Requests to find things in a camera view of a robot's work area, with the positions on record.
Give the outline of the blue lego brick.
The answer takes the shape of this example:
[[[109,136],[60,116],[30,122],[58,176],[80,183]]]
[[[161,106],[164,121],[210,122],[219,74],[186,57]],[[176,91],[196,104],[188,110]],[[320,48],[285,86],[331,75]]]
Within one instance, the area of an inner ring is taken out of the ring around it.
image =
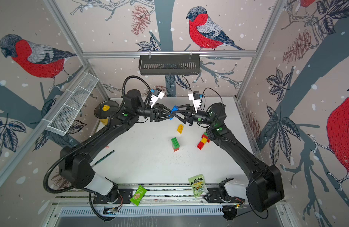
[[[174,112],[175,112],[175,111],[178,111],[178,110],[179,110],[178,106],[174,106],[174,107],[172,108],[171,114],[170,114],[170,120],[172,120],[172,119],[175,117]]]

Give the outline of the yellow curved lego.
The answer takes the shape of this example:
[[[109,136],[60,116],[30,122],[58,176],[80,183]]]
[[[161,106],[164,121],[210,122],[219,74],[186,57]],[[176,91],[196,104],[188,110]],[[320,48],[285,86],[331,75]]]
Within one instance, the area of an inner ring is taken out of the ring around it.
[[[183,129],[184,129],[184,125],[180,124],[177,128],[177,131],[182,134],[183,133]]]

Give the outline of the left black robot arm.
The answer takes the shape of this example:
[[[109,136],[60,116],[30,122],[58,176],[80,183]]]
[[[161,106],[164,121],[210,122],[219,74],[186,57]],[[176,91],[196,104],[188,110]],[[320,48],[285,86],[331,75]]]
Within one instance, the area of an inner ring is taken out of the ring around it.
[[[160,89],[149,92],[143,100],[139,90],[133,89],[123,95],[121,104],[114,102],[105,113],[108,115],[107,125],[80,145],[70,148],[64,147],[60,158],[48,169],[43,179],[43,188],[51,194],[59,194],[71,189],[82,189],[89,193],[104,196],[108,202],[115,202],[118,198],[118,186],[114,182],[97,174],[91,162],[114,139],[131,129],[139,120],[145,117],[158,122],[170,118],[170,110],[158,104],[157,100],[164,97]],[[59,174],[71,186],[55,190],[49,186],[51,173],[59,168]]]

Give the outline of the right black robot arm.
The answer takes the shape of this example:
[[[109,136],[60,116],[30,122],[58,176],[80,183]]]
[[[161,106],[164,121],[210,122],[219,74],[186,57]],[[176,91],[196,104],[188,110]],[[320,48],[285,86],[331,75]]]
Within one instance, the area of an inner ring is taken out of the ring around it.
[[[170,116],[176,117],[184,124],[193,124],[195,120],[202,120],[207,124],[206,133],[209,139],[218,147],[226,151],[247,176],[249,183],[246,196],[249,204],[259,212],[285,197],[280,170],[275,166],[268,166],[248,151],[226,126],[225,105],[215,103],[205,111],[195,111],[191,105],[182,105],[185,110],[173,111]]]

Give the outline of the yellow pot with black lid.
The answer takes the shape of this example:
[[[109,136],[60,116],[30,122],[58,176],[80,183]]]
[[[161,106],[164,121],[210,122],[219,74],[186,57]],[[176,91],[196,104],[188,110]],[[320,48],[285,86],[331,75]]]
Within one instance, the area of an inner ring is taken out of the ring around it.
[[[116,101],[104,101],[95,108],[94,116],[99,119],[103,125],[107,125],[108,121],[117,113],[118,109],[119,104]]]

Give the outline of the large green snack bag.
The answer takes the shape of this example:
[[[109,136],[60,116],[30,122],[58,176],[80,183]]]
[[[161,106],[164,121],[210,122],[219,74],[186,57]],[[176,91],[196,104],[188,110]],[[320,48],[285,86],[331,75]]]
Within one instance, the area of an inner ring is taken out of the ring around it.
[[[192,188],[193,195],[195,198],[198,198],[203,193],[208,192],[203,174],[190,177],[188,181]]]

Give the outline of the small green snack packet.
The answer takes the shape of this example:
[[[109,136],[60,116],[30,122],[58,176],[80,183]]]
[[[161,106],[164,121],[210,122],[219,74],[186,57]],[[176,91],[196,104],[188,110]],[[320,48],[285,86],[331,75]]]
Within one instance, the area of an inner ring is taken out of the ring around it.
[[[142,198],[144,197],[147,191],[148,191],[147,189],[145,189],[142,185],[140,185],[136,190],[136,192],[134,193],[134,195],[131,197],[130,199],[131,203],[133,203],[136,206],[139,206]]]

